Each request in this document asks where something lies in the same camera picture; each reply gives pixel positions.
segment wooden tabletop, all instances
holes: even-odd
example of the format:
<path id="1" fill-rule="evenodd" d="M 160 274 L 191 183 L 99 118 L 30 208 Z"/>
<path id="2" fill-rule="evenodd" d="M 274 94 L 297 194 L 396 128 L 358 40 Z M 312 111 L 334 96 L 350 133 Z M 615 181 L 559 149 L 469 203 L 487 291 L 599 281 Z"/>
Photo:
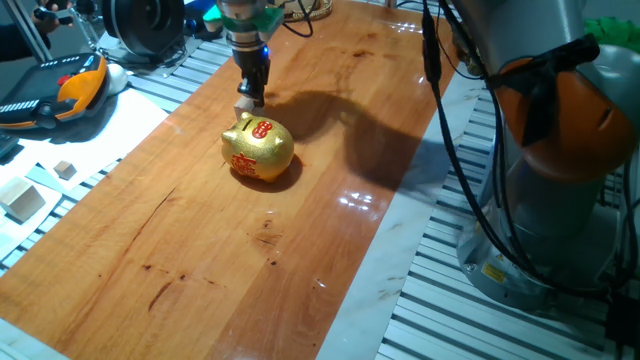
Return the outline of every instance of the wooden tabletop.
<path id="1" fill-rule="evenodd" d="M 0 317 L 71 359 L 313 358 L 435 111 L 420 14 L 336 1 L 314 29 L 270 43 L 275 184 L 222 159 L 228 61 L 0 278 Z"/>

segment golden piggy bank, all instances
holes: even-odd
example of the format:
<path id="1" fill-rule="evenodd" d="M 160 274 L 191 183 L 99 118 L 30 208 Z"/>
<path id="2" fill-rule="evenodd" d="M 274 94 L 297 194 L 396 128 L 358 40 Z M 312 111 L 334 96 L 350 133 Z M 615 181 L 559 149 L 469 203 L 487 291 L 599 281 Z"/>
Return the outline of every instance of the golden piggy bank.
<path id="1" fill-rule="evenodd" d="M 273 182 L 293 159 L 293 137 L 281 124 L 245 112 L 222 134 L 222 157 L 242 175 Z"/>

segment wooden cube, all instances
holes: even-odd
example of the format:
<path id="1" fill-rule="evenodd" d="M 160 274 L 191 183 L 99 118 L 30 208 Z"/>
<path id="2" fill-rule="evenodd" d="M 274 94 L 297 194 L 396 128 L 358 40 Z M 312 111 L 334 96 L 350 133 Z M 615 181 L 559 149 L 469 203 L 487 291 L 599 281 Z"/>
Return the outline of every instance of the wooden cube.
<path id="1" fill-rule="evenodd" d="M 242 119 L 242 113 L 248 112 L 254 116 L 264 116 L 264 108 L 258 108 L 253 105 L 253 99 L 246 96 L 240 96 L 240 100 L 233 107 L 236 111 L 236 120 Z"/>
<path id="2" fill-rule="evenodd" d="M 25 179 L 14 177 L 0 188 L 0 206 L 20 223 L 29 220 L 44 204 L 38 190 Z"/>
<path id="3" fill-rule="evenodd" d="M 76 173 L 76 168 L 71 163 L 66 161 L 60 161 L 56 167 L 53 168 L 61 179 L 69 180 Z"/>

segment red chinese character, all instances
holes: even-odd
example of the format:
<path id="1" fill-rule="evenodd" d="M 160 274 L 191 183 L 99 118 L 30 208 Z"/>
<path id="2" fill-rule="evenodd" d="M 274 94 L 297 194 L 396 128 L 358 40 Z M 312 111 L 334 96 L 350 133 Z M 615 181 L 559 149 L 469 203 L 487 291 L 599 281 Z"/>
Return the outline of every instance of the red chinese character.
<path id="1" fill-rule="evenodd" d="M 231 166 L 234 169 L 247 176 L 259 178 L 260 176 L 256 174 L 256 169 L 253 167 L 255 164 L 255 160 L 244 157 L 243 153 L 240 153 L 239 156 L 233 155 L 231 157 Z"/>
<path id="2" fill-rule="evenodd" d="M 267 136 L 267 132 L 271 129 L 273 129 L 273 124 L 268 121 L 260 121 L 251 134 L 253 134 L 253 137 L 256 139 L 262 139 Z"/>

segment yellow warning label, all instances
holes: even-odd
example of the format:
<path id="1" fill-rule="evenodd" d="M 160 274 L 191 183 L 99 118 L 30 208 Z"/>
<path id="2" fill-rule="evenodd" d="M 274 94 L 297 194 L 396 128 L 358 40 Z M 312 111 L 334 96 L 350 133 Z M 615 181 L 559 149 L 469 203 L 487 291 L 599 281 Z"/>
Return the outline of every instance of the yellow warning label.
<path id="1" fill-rule="evenodd" d="M 491 279 L 499 282 L 500 284 L 504 283 L 504 278 L 506 277 L 506 274 L 504 273 L 504 271 L 498 269 L 497 267 L 489 263 L 485 263 L 484 266 L 482 267 L 482 272 L 488 277 L 490 277 Z"/>

